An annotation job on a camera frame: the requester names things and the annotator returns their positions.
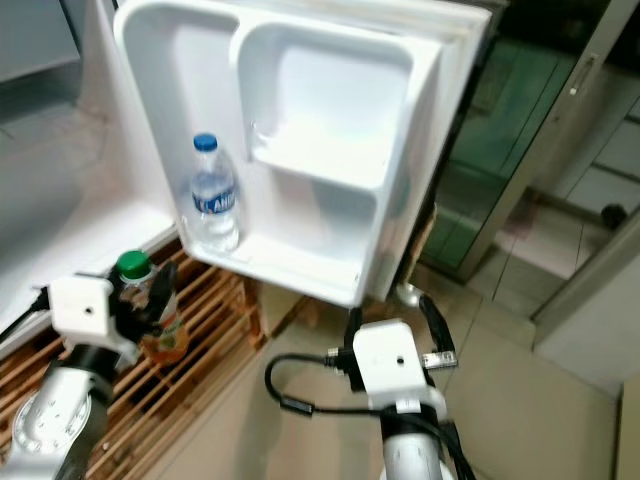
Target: water bottle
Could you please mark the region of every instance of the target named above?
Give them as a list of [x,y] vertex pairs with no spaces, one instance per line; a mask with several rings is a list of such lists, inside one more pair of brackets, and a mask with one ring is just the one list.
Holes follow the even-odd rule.
[[190,227],[195,238],[216,252],[229,252],[239,240],[236,182],[231,160],[218,145],[215,135],[193,137],[198,154],[191,196],[196,215]]

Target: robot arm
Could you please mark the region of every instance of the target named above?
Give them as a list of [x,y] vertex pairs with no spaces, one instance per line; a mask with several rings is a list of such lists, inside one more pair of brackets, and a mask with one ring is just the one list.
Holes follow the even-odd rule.
[[1,480],[84,478],[91,451],[107,431],[113,382],[137,361],[142,335],[157,333],[154,323],[169,301],[175,276],[173,264],[159,272],[141,311],[120,302],[122,284],[114,275],[75,275],[50,285],[53,327],[73,350],[62,362],[51,363],[40,390],[18,411]]
[[[428,373],[457,365],[446,322],[433,301],[415,287],[405,285],[398,293],[405,303],[420,308],[427,317],[436,346],[434,352],[419,355],[413,333],[401,319],[361,325],[361,311],[355,309],[343,347],[332,349],[326,357],[304,354],[274,357],[265,370],[267,390],[281,408],[306,416],[324,413],[378,417],[385,463],[382,480],[453,480],[442,461],[441,443],[454,459],[458,478],[475,480],[460,450],[455,426],[445,421],[444,397]],[[343,372],[349,376],[352,391],[367,393],[368,408],[319,407],[280,393],[271,382],[271,373],[284,360],[320,363]]]

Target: open fridge door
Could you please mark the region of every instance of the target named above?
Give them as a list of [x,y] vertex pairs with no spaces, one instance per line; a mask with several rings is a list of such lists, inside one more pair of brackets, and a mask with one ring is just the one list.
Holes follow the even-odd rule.
[[[489,18],[440,2],[125,3],[115,40],[187,252],[342,306],[384,298]],[[231,253],[189,228],[201,131],[237,173]]]

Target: mini fridge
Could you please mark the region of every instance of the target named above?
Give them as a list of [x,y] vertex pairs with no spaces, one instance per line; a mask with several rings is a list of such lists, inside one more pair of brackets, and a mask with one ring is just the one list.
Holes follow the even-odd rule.
[[[387,296],[489,11],[425,0],[88,3],[80,102],[107,134],[91,161],[0,158],[0,329],[34,286],[104,273],[176,231],[202,262],[336,305]],[[217,135],[237,174],[241,240],[228,254],[187,228],[199,132]],[[48,321],[32,318],[0,358]]]

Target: cable connector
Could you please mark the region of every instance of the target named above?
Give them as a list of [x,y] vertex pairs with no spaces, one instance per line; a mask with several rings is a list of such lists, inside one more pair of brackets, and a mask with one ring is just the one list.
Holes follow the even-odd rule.
[[22,315],[16,318],[13,322],[11,322],[7,327],[0,332],[0,344],[2,344],[11,334],[18,328],[22,323],[31,316],[31,314],[40,312],[42,310],[49,310],[49,288],[41,287],[40,293],[35,301],[31,304],[28,310],[26,310]]
[[282,408],[283,410],[289,410],[290,412],[297,413],[299,415],[303,415],[305,417],[310,417],[313,415],[316,406],[313,403],[305,402],[304,400],[299,400],[297,398],[284,395],[280,399],[280,408]]
[[335,368],[339,372],[343,372],[349,376],[352,392],[363,392],[364,382],[358,368],[356,354],[352,348],[332,348],[325,357],[325,365]]
[[42,310],[49,310],[50,308],[51,305],[49,304],[49,287],[40,287],[40,293],[29,307],[29,312],[41,312]]

